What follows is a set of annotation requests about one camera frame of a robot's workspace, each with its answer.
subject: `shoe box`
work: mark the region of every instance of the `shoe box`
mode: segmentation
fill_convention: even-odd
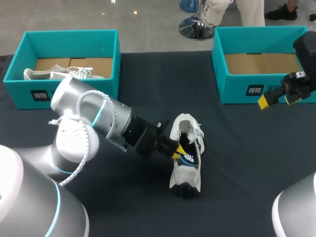
[[[104,79],[82,79],[112,98],[118,98],[120,47],[116,30],[25,32],[4,77],[17,109],[50,109],[60,80],[24,80],[26,68],[47,71],[55,65],[91,67]]]
[[[218,27],[212,62],[223,104],[258,103],[289,73],[303,71],[293,43],[304,26]],[[286,103],[284,97],[280,103]],[[315,103],[316,94],[298,103]]]

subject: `stool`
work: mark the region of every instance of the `stool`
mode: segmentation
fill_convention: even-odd
[[[199,0],[198,12],[190,18],[183,20],[179,25],[180,33],[191,40],[210,40],[214,38],[215,27],[205,26],[201,20],[201,14],[206,0]]]

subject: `table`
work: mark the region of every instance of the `table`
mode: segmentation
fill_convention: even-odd
[[[97,156],[66,186],[88,212],[90,237],[275,237],[275,197],[316,169],[316,106],[222,105],[209,51],[122,54],[119,100],[148,121],[170,119],[166,134],[180,113],[202,124],[201,194],[175,197],[171,160],[143,160],[100,137]],[[0,111],[0,144],[52,143],[48,121],[58,115],[17,111],[2,82]]]

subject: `cardboard insert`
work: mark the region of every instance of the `cardboard insert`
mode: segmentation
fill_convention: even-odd
[[[104,78],[112,76],[113,58],[39,58],[34,71],[48,71],[55,65],[63,68],[93,68],[92,74]]]
[[[302,71],[295,54],[225,54],[228,71],[233,75],[288,74]]]

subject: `floor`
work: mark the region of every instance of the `floor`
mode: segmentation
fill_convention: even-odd
[[[266,0],[266,10],[285,0]],[[305,0],[300,0],[294,22],[267,25],[307,25]],[[118,29],[121,52],[211,50],[212,40],[184,38],[179,23],[190,17],[179,0],[1,0],[0,55],[13,54],[25,31],[66,29]],[[223,26],[241,25],[239,11],[228,10]]]

